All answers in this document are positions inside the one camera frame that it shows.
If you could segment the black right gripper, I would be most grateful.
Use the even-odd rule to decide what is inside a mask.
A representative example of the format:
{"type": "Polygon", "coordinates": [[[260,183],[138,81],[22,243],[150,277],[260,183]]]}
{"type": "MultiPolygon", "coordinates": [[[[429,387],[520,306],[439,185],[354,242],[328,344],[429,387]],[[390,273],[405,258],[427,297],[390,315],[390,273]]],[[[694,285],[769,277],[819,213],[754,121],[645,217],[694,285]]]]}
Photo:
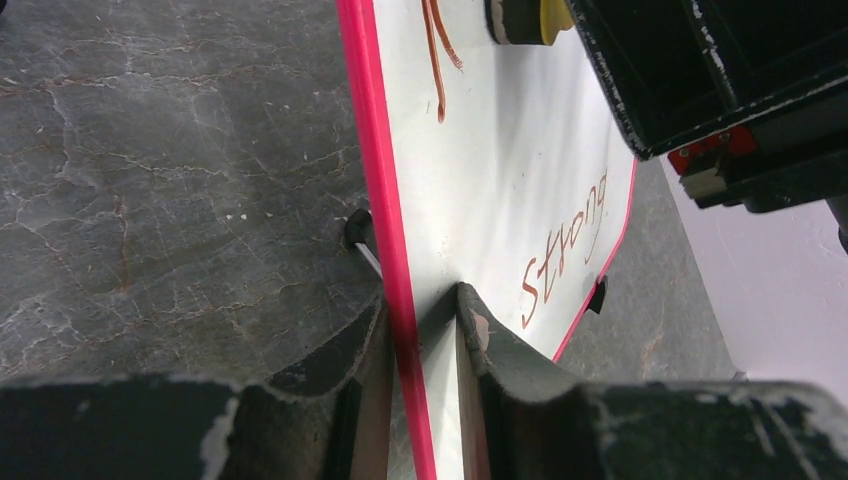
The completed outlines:
{"type": "Polygon", "coordinates": [[[570,9],[626,144],[644,160],[675,149],[669,163],[699,208],[847,212],[845,2],[570,9]]]}

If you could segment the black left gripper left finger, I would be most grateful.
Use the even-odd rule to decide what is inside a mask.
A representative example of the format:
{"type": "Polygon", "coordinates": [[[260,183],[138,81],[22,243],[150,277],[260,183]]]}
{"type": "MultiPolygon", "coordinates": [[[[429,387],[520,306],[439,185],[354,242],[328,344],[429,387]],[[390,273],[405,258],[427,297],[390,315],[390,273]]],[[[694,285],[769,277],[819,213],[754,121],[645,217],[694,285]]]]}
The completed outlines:
{"type": "Polygon", "coordinates": [[[166,372],[1,386],[5,479],[383,479],[388,308],[264,381],[166,372]]]}

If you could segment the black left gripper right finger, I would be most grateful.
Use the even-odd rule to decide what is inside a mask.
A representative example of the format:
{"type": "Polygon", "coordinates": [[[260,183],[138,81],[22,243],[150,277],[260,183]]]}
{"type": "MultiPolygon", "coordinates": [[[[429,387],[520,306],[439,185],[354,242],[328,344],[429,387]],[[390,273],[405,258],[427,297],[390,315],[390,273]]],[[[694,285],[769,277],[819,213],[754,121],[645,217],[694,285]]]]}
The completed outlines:
{"type": "Polygon", "coordinates": [[[843,479],[847,412],[805,383],[593,383],[456,287],[469,479],[843,479]]]}

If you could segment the yellow whiteboard eraser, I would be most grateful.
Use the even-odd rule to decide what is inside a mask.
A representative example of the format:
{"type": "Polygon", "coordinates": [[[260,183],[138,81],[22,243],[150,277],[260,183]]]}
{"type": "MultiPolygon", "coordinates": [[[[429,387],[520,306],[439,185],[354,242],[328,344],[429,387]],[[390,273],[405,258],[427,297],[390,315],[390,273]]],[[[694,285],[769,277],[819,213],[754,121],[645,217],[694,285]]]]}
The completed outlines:
{"type": "Polygon", "coordinates": [[[501,45],[551,46],[575,22],[564,0],[488,0],[487,27],[501,45]]]}

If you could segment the pink framed whiteboard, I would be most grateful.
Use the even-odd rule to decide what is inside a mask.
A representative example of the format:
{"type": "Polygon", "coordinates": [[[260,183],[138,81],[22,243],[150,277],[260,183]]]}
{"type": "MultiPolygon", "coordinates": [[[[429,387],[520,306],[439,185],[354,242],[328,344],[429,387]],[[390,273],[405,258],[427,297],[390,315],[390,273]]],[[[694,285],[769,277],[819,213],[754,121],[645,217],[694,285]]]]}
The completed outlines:
{"type": "Polygon", "coordinates": [[[635,159],[561,1],[539,45],[502,1],[337,5],[415,475],[462,479],[464,282],[557,360],[618,250],[635,159]]]}

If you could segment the black whiteboard easel stand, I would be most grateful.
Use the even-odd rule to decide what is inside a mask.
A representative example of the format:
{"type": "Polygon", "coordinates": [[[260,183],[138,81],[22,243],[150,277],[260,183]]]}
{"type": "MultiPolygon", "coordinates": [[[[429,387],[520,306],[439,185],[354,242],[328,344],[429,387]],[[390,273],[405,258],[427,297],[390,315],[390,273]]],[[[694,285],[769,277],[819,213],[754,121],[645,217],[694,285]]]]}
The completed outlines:
{"type": "Polygon", "coordinates": [[[357,209],[345,221],[344,240],[349,247],[357,250],[380,279],[383,272],[376,255],[367,245],[366,230],[372,224],[372,215],[368,210],[357,209]]]}

